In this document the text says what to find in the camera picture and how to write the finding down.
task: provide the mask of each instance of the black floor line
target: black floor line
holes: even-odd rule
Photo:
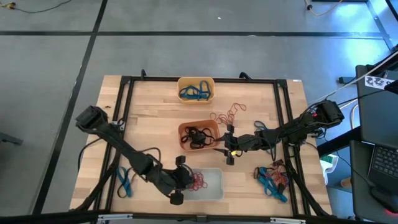
[[[379,32],[99,31],[99,36],[380,37]]]
[[[377,15],[377,13],[375,12],[372,3],[370,1],[368,1],[366,3],[366,5],[368,6],[369,12],[371,13],[374,23],[376,23],[377,28],[379,29],[380,33],[382,34],[383,40],[386,43],[387,47],[389,50],[392,50],[392,48],[394,47],[394,45],[392,44],[391,40],[390,40],[390,36],[387,34],[383,24],[380,21],[379,16]]]
[[[79,91],[81,88],[81,84],[83,83],[83,78],[85,76],[85,72],[87,69],[88,62],[90,60],[91,53],[93,51],[95,39],[96,39],[96,33],[98,32],[98,29],[100,28],[101,20],[103,18],[103,14],[105,11],[106,3],[108,0],[103,0],[101,7],[99,9],[98,17],[95,22],[94,28],[93,28],[93,34],[90,37],[90,40],[88,42],[88,46],[85,52],[85,55],[83,57],[83,61],[81,63],[80,71],[79,74],[76,78],[76,83],[75,86],[73,87],[72,94],[70,96],[69,102],[67,104],[67,108],[65,110],[65,114],[63,115],[60,127],[58,129],[58,133],[56,135],[56,138],[54,140],[52,150],[51,150],[51,159],[48,164],[47,170],[44,175],[44,179],[42,182],[42,185],[39,190],[39,194],[37,196],[36,203],[33,208],[33,215],[38,215],[42,213],[43,206],[45,203],[45,199],[47,197],[47,193],[49,192],[49,188],[51,185],[51,180],[55,172],[55,168],[57,167],[57,162],[61,154],[62,150],[62,145],[65,140],[65,136],[67,135],[68,131],[68,126],[70,123],[70,120],[72,118],[73,110],[75,109],[76,101],[79,95]]]
[[[257,37],[346,37],[383,38],[381,32],[248,32],[248,31],[0,31],[0,35],[32,36],[257,36]]]
[[[0,35],[23,35],[23,36],[89,36],[92,31],[0,31]]]

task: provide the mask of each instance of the white cable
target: white cable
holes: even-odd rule
[[[345,108],[346,106],[348,106],[348,105],[350,105],[350,104],[352,104],[352,103],[354,103],[355,101],[357,101],[358,99],[355,99],[355,100],[353,100],[353,101],[350,101],[349,103],[347,103],[346,105],[344,105],[344,106],[342,106],[340,109],[343,109],[343,108]]]
[[[351,129],[354,129],[354,115],[355,115],[355,109],[358,107],[358,105],[355,105],[353,109],[351,109]]]
[[[357,78],[357,79],[355,79],[355,80],[349,82],[349,83],[346,84],[346,85],[343,85],[342,87],[338,88],[337,90],[335,90],[335,91],[333,91],[333,92],[331,92],[331,93],[329,93],[329,94],[326,94],[326,95],[323,96],[323,97],[319,97],[317,100],[314,100],[314,101],[311,102],[310,104],[312,104],[312,103],[314,103],[314,102],[319,102],[319,101],[323,100],[324,98],[326,98],[326,97],[328,97],[328,96],[330,96],[330,95],[336,93],[337,91],[339,91],[339,90],[341,90],[341,89],[343,89],[343,88],[346,88],[347,86],[349,86],[349,85],[351,85],[351,84],[353,84],[353,83],[356,83],[356,82],[360,81],[360,80],[363,79],[366,75],[369,75],[369,74],[371,74],[372,72],[374,72],[376,69],[380,68],[381,65],[384,65],[386,62],[388,62],[392,57],[395,57],[397,54],[398,54],[398,51],[396,51],[395,53],[393,53],[392,55],[390,55],[390,57],[386,58],[386,59],[385,59],[384,61],[382,61],[379,65],[377,65],[376,67],[374,67],[372,70],[368,71],[365,75],[363,75],[363,76],[361,76],[361,77],[359,77],[359,78]]]
[[[327,10],[326,12],[324,12],[324,13],[316,13],[316,12],[314,12],[313,10],[312,10],[312,8],[310,8],[310,11],[312,12],[312,14],[314,15],[314,16],[323,16],[323,15],[325,15],[325,14],[328,14],[329,12],[331,12],[332,10],[334,10],[335,9],[335,7],[337,7],[341,2],[342,2],[343,0],[340,0],[338,3],[336,3],[334,6],[332,6],[329,10]],[[311,5],[307,0],[304,0],[304,2],[305,2],[305,7],[307,7],[308,8],[308,6],[309,5]]]

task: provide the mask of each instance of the wooden table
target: wooden table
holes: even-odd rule
[[[113,115],[120,79],[121,76],[117,75],[105,76],[99,93],[97,106],[105,110],[110,118]],[[307,107],[303,85],[300,80],[288,80],[287,83],[293,116],[296,118]],[[242,157],[235,158],[234,166],[227,166],[226,158],[220,152],[212,150],[184,152],[180,148],[177,133],[180,123],[209,119],[211,112],[226,113],[234,102],[244,103],[247,106],[246,111],[238,111],[236,114],[235,136],[252,134],[255,131],[253,126],[255,120],[263,121],[268,128],[279,126],[272,85],[216,83],[215,87],[216,96],[211,104],[183,105],[177,98],[176,82],[135,82],[124,139],[136,150],[159,147],[162,151],[162,163],[166,169],[174,169],[175,158],[182,154],[186,155],[186,164],[192,168],[220,168],[224,175],[224,199],[190,201],[175,206],[171,205],[169,199],[152,184],[136,178],[132,184],[134,191],[132,198],[119,198],[115,189],[112,212],[292,216],[290,199],[287,203],[282,203],[274,197],[266,196],[263,186],[253,179],[255,167],[268,166],[272,162],[270,155],[266,152],[244,153]],[[287,121],[282,90],[280,90],[280,95],[284,121]],[[123,109],[122,106],[119,117],[122,116]],[[219,125],[219,129],[220,133],[226,132],[224,124]],[[90,142],[96,138],[96,136],[89,136],[87,141]],[[308,138],[307,141],[315,144],[313,138]],[[86,149],[70,208],[79,206],[96,185],[100,176],[105,146],[104,141],[99,141]],[[301,147],[300,155],[307,188],[322,208],[331,213],[317,150],[309,145],[304,145]],[[282,158],[282,145],[278,144],[277,159]],[[123,156],[120,165],[130,167],[127,159]],[[297,186],[295,189],[298,210],[299,213],[303,213],[301,194]],[[101,208],[104,207],[107,191],[108,186],[104,188]],[[288,189],[284,194],[289,198]]]

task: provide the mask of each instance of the black metal frame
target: black metal frame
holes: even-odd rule
[[[126,84],[128,82],[129,82],[129,89],[128,89],[128,92],[127,92],[127,99],[126,99],[126,104],[125,104],[124,113],[123,113],[123,121],[125,123],[127,123],[129,107],[130,107],[131,98],[132,98],[132,90],[134,88],[134,82],[135,81],[176,82],[176,81],[178,81],[178,79],[179,79],[179,77],[148,77],[146,75],[145,70],[141,70],[141,76],[140,77],[123,76],[122,79],[121,79],[120,86],[119,86],[119,92],[118,92],[116,105],[115,105],[115,109],[114,109],[114,114],[113,114],[113,121],[116,121],[118,119],[118,114],[119,114],[119,110],[120,110],[120,106],[121,106],[121,100],[122,100],[122,97],[123,97],[123,91],[124,91],[125,86],[126,86]],[[283,113],[282,113],[282,103],[281,103],[280,95],[279,95],[279,88],[281,87],[282,91],[284,93],[285,106],[286,106],[288,118],[289,118],[289,120],[293,119],[292,109],[291,109],[291,105],[290,105],[289,91],[288,91],[288,88],[287,88],[287,81],[286,80],[252,79],[246,73],[242,72],[239,75],[239,78],[214,78],[214,81],[215,82],[219,82],[219,83],[262,83],[262,84],[271,84],[271,85],[273,85],[279,124],[283,125],[284,124],[284,118],[283,118]],[[283,142],[283,148],[284,148],[285,160],[290,159],[289,149],[288,149],[288,145],[286,144],[286,142]],[[107,144],[106,150],[105,150],[105,155],[104,155],[104,160],[103,160],[103,165],[102,165],[102,168],[101,168],[101,175],[100,175],[99,178],[102,178],[102,176],[104,175],[104,173],[106,171],[106,168],[109,166],[111,150],[112,150],[112,147],[110,146],[110,144]],[[294,147],[294,153],[295,153],[294,157],[295,157],[296,166],[297,166],[297,173],[298,173],[299,177],[302,180],[304,180],[303,169],[302,169],[302,165],[301,165],[301,158],[300,158],[299,150],[300,150],[299,147]],[[120,153],[117,152],[115,156],[117,157],[117,160],[119,161]],[[110,182],[110,185],[109,185],[108,194],[107,194],[106,203],[105,203],[105,208],[104,208],[106,211],[110,211],[111,210],[113,192],[114,192],[114,188],[115,188],[115,181],[116,181],[116,173],[114,173],[112,175],[112,177],[111,177],[111,182]],[[290,192],[290,201],[291,201],[291,204],[292,204],[292,213],[293,213],[294,216],[296,216],[296,215],[299,214],[299,210],[298,210],[298,206],[297,206],[297,199],[296,199],[295,187],[294,187],[294,182],[293,181],[290,181],[289,192]],[[93,207],[94,210],[100,209],[101,198],[102,198],[102,192],[98,195],[97,199],[95,200],[95,205]],[[308,202],[305,199],[303,199],[303,207],[304,207],[305,214],[306,215],[310,215],[309,204],[308,204]],[[159,217],[167,218],[169,216],[170,216],[169,214],[156,214],[157,218],[159,218]],[[220,220],[219,219],[220,217],[225,218],[225,219],[223,219],[224,221],[228,221],[228,220],[231,221],[231,220],[236,220],[236,219],[242,220],[242,221],[244,221],[244,220],[249,221],[249,220],[255,219],[253,217],[247,217],[247,216],[213,216],[213,215],[205,215],[205,216],[206,216],[207,220],[211,220],[211,221]],[[186,220],[187,217],[190,217],[189,220],[192,220],[192,218],[196,219],[197,215],[183,215],[182,217],[184,217],[184,220]],[[264,221],[268,220],[268,218],[269,217],[261,217],[261,221],[264,222]]]
[[[118,119],[118,114],[120,112],[120,106],[121,106],[121,101],[123,98],[123,93],[125,90],[125,87],[127,84],[129,84],[128,91],[127,91],[127,97],[126,97],[126,102],[125,102],[125,107],[124,107],[124,112],[123,112],[123,117],[122,120],[124,123],[127,123],[127,118],[129,114],[129,108],[131,104],[131,98],[132,98],[132,90],[134,87],[134,82],[135,81],[163,81],[163,82],[176,82],[179,79],[179,77],[147,77],[146,73],[144,70],[141,72],[140,77],[127,77],[123,76],[121,78],[120,86],[119,86],[119,91],[118,91],[118,96],[116,100],[116,105],[114,109],[114,114],[113,114],[113,121],[116,121]],[[292,109],[290,105],[290,98],[289,98],[289,91],[287,88],[287,81],[286,80],[267,80],[267,79],[252,79],[250,78],[247,74],[241,73],[239,78],[214,78],[215,82],[223,82],[223,83],[263,83],[263,84],[272,84],[274,87],[274,94],[275,94],[275,103],[276,103],[276,109],[277,109],[277,114],[278,114],[278,119],[279,119],[279,124],[282,125],[284,123],[284,118],[283,118],[283,112],[282,112],[282,103],[280,100],[280,94],[279,90],[281,87],[282,91],[284,93],[284,101],[285,101],[285,106],[287,110],[287,116],[288,119],[292,119]],[[284,150],[284,156],[285,160],[290,159],[290,154],[289,154],[289,146],[285,141],[282,142],[283,145],[283,150]],[[298,153],[299,147],[294,148],[294,153],[296,157],[296,166],[297,166],[297,173],[304,180],[303,178],[303,171],[302,171],[302,166],[301,166],[301,161],[300,161],[300,154]],[[103,167],[102,169],[106,169],[109,164],[109,159],[111,155],[111,150],[112,148],[107,144],[106,146],[106,152],[104,155],[104,160],[103,160]],[[117,157],[117,160],[120,158],[120,154],[116,153],[115,157]],[[102,193],[98,195],[98,198],[96,199],[95,202],[95,207],[94,210],[90,211],[78,211],[78,210],[72,210],[69,212],[63,212],[63,213],[48,213],[48,214],[33,214],[33,215],[25,215],[25,216],[19,216],[19,217],[0,217],[0,222],[1,223],[12,223],[12,224],[20,224],[20,223],[32,223],[32,224],[53,224],[53,223],[82,223],[82,222],[91,222],[95,223],[99,218],[104,218],[106,215],[116,215],[116,214],[124,214],[123,217],[125,218],[134,218],[134,219],[160,219],[160,220],[190,220],[194,222],[209,222],[209,221],[236,221],[236,222],[281,222],[281,218],[283,219],[288,219],[287,222],[291,221],[299,221],[299,220],[304,220],[305,223],[310,223],[310,224],[319,224],[319,223],[331,223],[331,224],[358,224],[358,223],[364,223],[364,222],[359,222],[359,221],[354,221],[354,220],[341,220],[336,217],[317,217],[317,216],[312,216],[309,212],[309,208],[306,208],[308,206],[308,203],[306,203],[305,200],[303,200],[303,207],[305,214],[301,215],[298,214],[298,207],[297,207],[297,199],[296,199],[296,194],[295,194],[295,188],[294,188],[294,183],[291,181],[289,190],[290,190],[290,198],[292,202],[292,217],[269,217],[269,216],[246,216],[246,215],[181,215],[181,214],[159,214],[159,213],[120,213],[120,212],[111,212],[111,202],[112,202],[112,197],[113,197],[113,192],[115,188],[115,179],[116,179],[116,174],[111,178],[111,183],[108,189],[108,195],[106,199],[106,205],[105,209],[99,209],[100,206],[100,200]]]

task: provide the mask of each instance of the yellow component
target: yellow component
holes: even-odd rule
[[[10,3],[7,3],[7,4],[1,4],[0,3],[0,6],[1,7],[3,7],[3,8],[6,8],[6,9],[15,9],[15,3],[14,2],[10,2]]]

